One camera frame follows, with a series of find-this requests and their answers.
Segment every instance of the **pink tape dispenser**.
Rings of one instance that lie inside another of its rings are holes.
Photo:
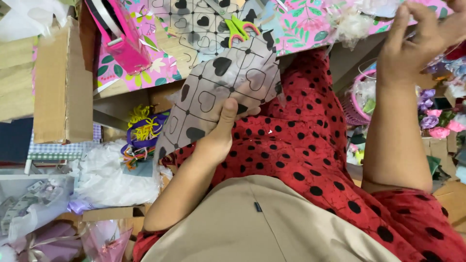
[[[137,75],[152,65],[128,10],[120,0],[86,0],[99,27],[103,45],[129,74]]]

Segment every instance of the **red polka dot dress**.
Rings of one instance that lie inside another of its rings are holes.
[[[433,196],[411,189],[371,195],[354,185],[346,172],[346,122],[323,54],[323,49],[300,53],[281,76],[285,108],[274,99],[260,116],[236,122],[231,151],[209,189],[228,178],[272,176],[358,227],[401,261],[466,261],[462,238]],[[179,165],[194,147],[177,152]],[[140,233],[135,261],[162,235]]]

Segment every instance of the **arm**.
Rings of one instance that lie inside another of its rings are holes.
[[[260,108],[238,116],[237,111],[238,102],[234,98],[225,100],[215,129],[196,143],[194,153],[183,162],[166,189],[149,208],[144,219],[146,231],[168,229],[191,214],[199,205],[216,167],[230,152],[233,143],[231,130],[235,119],[258,114]]]
[[[377,106],[363,166],[362,188],[369,193],[398,187],[432,190],[418,126],[414,76],[448,46],[465,38],[466,0],[450,1],[449,6],[457,13],[440,25],[424,5],[405,2],[398,8],[377,63]],[[418,21],[412,42],[404,40],[410,14]]]

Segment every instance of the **hand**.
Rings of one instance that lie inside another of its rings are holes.
[[[196,142],[193,157],[205,165],[217,166],[223,162],[232,147],[232,128],[234,122],[241,117],[257,115],[260,107],[236,115],[238,102],[234,98],[228,98],[223,103],[222,112],[217,126],[205,137]]]
[[[377,62],[377,82],[383,86],[414,86],[414,77],[449,46],[466,39],[466,0],[450,0],[455,12],[442,23],[428,7],[404,2],[397,10],[387,40]],[[416,35],[406,41],[404,35],[410,14],[418,21]]]

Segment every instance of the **person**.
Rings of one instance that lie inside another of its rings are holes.
[[[299,54],[272,100],[176,152],[181,164],[148,210],[133,260],[466,261],[466,245],[430,194],[414,76],[466,39],[466,0],[441,23],[404,2],[377,61],[377,106],[361,188],[346,171],[346,123],[324,49]],[[416,35],[404,35],[410,15]]]

